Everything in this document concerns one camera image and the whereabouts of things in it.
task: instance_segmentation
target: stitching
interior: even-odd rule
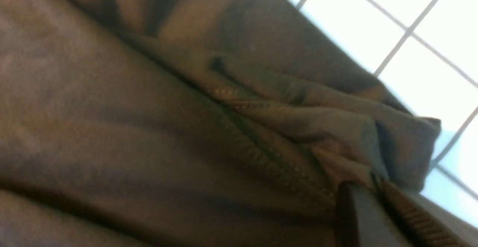
[[[224,114],[222,111],[222,115],[225,116],[229,121],[227,123],[225,121],[222,121],[223,126],[230,131],[233,140],[235,141],[240,141],[241,138],[240,136],[243,135],[241,132],[237,131],[229,117],[227,117],[227,114]],[[256,145],[254,145],[250,140],[247,140],[246,142],[243,142],[242,145],[240,146],[241,149],[246,150],[248,153],[254,153],[253,155],[247,155],[247,157],[252,157],[252,160],[256,165],[259,167],[263,167],[266,171],[270,172],[270,174],[276,178],[276,180],[280,183],[283,184],[285,187],[288,187],[291,191],[296,193],[299,197],[303,198],[307,203],[312,204],[313,206],[319,206],[319,208],[329,216],[333,216],[333,212],[328,209],[326,206],[324,206],[322,201],[319,201],[316,196],[312,195],[309,193],[309,191],[306,190],[306,188],[302,187],[299,188],[296,186],[296,183],[291,179],[291,176],[289,173],[285,170],[285,168],[278,164],[277,162],[270,160],[270,158],[265,155],[262,150],[258,149]]]

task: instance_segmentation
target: seam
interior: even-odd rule
[[[270,159],[268,155],[263,152],[260,146],[256,145],[255,143],[251,141],[251,138],[249,138],[247,134],[237,131],[236,128],[239,130],[240,128],[234,124],[234,121],[232,120],[232,118],[229,115],[227,115],[224,111],[222,111],[222,115],[229,120],[228,123],[226,123],[225,121],[222,121],[222,123],[223,123],[223,126],[231,133],[233,140],[243,141],[243,139],[241,139],[241,136],[245,136],[246,138],[248,138],[248,140],[246,142],[243,142],[242,145],[240,146],[241,149],[244,149],[244,152],[251,153],[250,155],[247,155],[247,157],[252,157],[251,159],[256,165],[265,169],[280,184],[289,188],[292,192],[297,194],[300,198],[304,199],[307,203],[312,204],[313,206],[319,206],[320,209],[326,215],[333,216],[333,211],[331,209],[333,208],[333,206],[329,209],[325,205],[324,203],[325,201],[319,200],[319,199],[323,199],[322,197],[319,198],[316,195],[311,194],[308,188],[304,186],[303,184],[301,184],[300,181],[299,182],[294,181],[294,177],[290,175],[289,171],[283,166],[283,164],[280,164]],[[275,153],[274,151],[270,153],[276,155],[277,157],[281,157],[279,154]],[[292,171],[294,172],[300,171],[297,167],[292,166],[288,162],[284,162],[284,163],[286,163],[290,168],[292,168]]]

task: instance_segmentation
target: brown cloth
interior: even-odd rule
[[[0,126],[0,246],[477,239],[417,194],[439,121],[285,0],[0,0]]]

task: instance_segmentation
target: brown fabric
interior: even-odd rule
[[[333,246],[413,117],[285,0],[0,0],[0,245]]]

